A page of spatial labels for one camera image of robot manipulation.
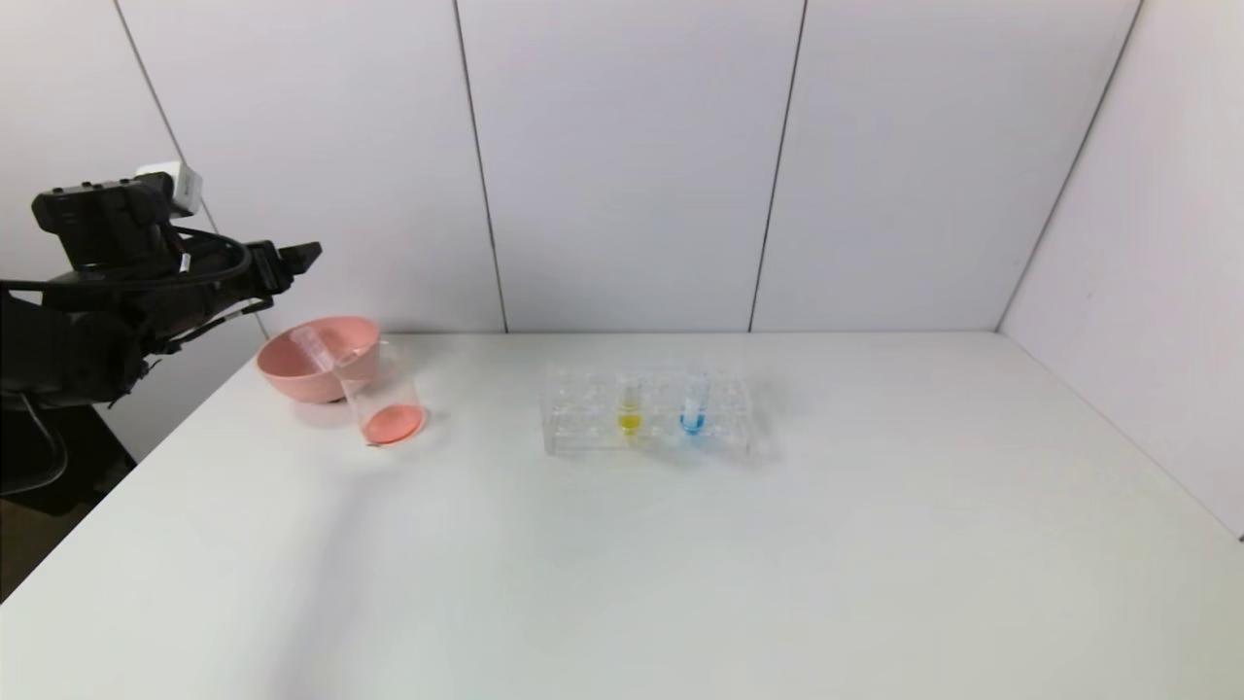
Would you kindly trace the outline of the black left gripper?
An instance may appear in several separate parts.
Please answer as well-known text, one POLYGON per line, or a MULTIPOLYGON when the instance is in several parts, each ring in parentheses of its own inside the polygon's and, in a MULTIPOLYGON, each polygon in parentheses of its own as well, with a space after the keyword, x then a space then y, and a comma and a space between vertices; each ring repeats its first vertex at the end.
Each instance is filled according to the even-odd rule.
MULTIPOLYGON (((323 252, 321 242, 289 245, 279 252, 272 242, 249 242, 246 247, 253 257, 244 274, 223 282, 177 288, 177 329, 197 328, 234 306, 280 296, 292 286, 294 276, 307 274, 323 252)), ((208 239, 188 239, 187 251, 192 275, 219 274, 238 262, 234 247, 208 239)))

